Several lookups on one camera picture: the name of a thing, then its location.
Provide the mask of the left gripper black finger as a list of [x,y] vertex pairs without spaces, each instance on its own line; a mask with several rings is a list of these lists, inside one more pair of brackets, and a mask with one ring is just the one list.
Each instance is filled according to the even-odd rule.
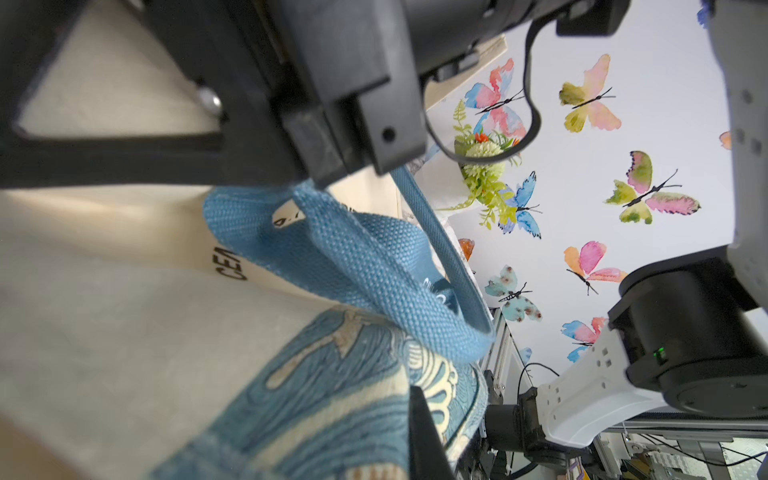
[[423,390],[417,386],[409,391],[408,440],[410,480],[454,479]]

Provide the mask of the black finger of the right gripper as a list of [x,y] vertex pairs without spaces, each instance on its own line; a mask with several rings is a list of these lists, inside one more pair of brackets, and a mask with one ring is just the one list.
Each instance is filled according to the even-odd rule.
[[284,78],[251,1],[152,1],[151,35],[222,101],[220,131],[36,139],[18,119],[85,11],[81,1],[1,5],[1,185],[284,185],[305,167],[274,109]]

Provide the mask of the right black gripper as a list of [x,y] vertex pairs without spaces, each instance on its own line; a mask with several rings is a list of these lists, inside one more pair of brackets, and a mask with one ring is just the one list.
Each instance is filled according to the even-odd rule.
[[152,1],[182,72],[220,100],[222,141],[156,149],[147,183],[329,185],[425,149],[423,90],[519,25],[609,36],[625,1]]

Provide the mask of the blue handled canvas tote bag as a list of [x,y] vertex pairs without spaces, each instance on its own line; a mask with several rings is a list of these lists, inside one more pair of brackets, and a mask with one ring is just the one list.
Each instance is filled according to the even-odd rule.
[[404,1],[1,5],[1,475],[451,478],[489,313]]

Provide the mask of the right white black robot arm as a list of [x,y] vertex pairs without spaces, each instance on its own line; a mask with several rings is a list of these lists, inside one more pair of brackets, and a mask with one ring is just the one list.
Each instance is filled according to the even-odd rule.
[[529,455],[579,446],[659,400],[714,400],[752,417],[767,357],[743,324],[767,303],[767,197],[745,194],[745,240],[642,267],[621,284],[605,390],[588,361],[519,407],[482,377],[458,426],[438,426],[405,352],[471,367],[491,348],[488,309],[406,169],[432,131],[422,90],[475,43],[529,24],[608,35],[624,1],[151,1],[140,27],[223,103],[216,133],[49,139],[17,124],[85,17],[82,1],[1,5],[1,193],[55,187],[211,186],[203,217],[225,248],[333,307],[214,294],[179,270],[85,271],[84,260],[1,207],[1,350],[21,354],[21,416],[78,440],[96,470],[154,479],[443,478],[482,419]]

